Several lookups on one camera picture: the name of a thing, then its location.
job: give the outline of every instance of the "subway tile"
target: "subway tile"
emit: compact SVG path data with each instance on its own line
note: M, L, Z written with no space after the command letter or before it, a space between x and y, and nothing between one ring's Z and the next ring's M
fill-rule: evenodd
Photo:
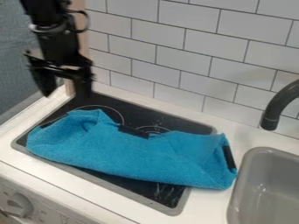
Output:
M154 83L121 73L111 72L111 85L133 93L153 97Z
M118 38L115 36L109 37L110 52L127 56L133 59L155 62L156 47L152 44L143 43L140 41Z
M211 57L159 46L156 63L191 73L208 75Z
M299 99L293 100L283 111L284 116L297 118L299 114Z
M113 70L122 74L131 74L131 59L92 49L90 49L89 53L95 66Z
M219 10L161 1L159 22L185 28L215 32Z
M88 31L89 47L108 51L108 35L97 31Z
M278 92L285 86L287 86L289 83L299 80L299 74L297 73L284 73L281 71L278 71L274 85L272 87L272 91Z
M205 98L204 113L254 127L258 127L262 115L261 110L210 97Z
M242 61L247 40L230 38L201 31L187 31L185 50L224 59Z
M298 0L261 0L258 13L275 17L298 19L298 9Z
M86 3L87 10L106 11L106 0L87 0Z
M133 39L182 49L184 42L184 29L163 24L133 20Z
M256 88L271 88L275 70L226 59L212 59L211 77Z
M299 138L299 120L281 116L275 132L285 136Z
M255 12L258 0L191 0L190 3L220 9Z
M133 76L172 87L178 87L180 72L171 68L133 60Z
M188 3L189 0L171 0L172 2L178 2L178 3Z
M110 85L110 73L108 70L96 66L93 66L92 70L94 73L95 81Z
M157 19L158 0L109 0L108 13L149 21Z
M159 84L156 84L155 87L155 98L195 111L200 111L204 102L203 95Z
M291 33L289 35L288 46L299 48L299 21L294 21Z
M235 102L253 107L256 109L265 110L269 102L275 96L275 93L253 88L253 87L244 87L239 86ZM291 116L297 118L299 113L299 99L291 102L283 111L284 116Z
M284 45L291 20L223 10L218 33Z
M246 62L299 73L299 49L250 41Z
M180 88L201 95L209 95L222 100L232 101L236 87L237 85L231 82L182 72Z
M106 13L89 11L90 30L106 32L126 38L131 36L131 20L127 17L117 17Z
M235 102L256 109L265 109L275 93L254 87L238 86Z

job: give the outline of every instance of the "towel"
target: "towel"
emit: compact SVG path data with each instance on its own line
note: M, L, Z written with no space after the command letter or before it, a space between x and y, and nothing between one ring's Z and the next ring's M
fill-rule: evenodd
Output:
M236 170L227 167L224 134L170 131L146 139L123 133L119 126L99 109L75 110L35 128L27 148L58 163L173 185L227 189L236 177Z

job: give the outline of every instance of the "white appliance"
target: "white appliance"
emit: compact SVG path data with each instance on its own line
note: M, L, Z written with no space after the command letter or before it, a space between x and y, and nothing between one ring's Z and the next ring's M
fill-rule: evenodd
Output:
M7 164L2 167L11 169ZM1 224L95 224L71 209L0 177Z

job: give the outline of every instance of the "faucet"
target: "faucet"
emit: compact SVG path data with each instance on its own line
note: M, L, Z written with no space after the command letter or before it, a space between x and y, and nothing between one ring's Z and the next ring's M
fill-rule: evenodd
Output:
M299 80L296 80L279 91L267 105L261 118L261 127L265 130L275 130L282 111L298 96Z

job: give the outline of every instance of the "gray sink basin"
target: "gray sink basin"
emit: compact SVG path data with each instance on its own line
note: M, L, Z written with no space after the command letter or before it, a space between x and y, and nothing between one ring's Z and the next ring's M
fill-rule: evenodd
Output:
M299 157L271 148L250 150L242 160L227 221L298 224Z

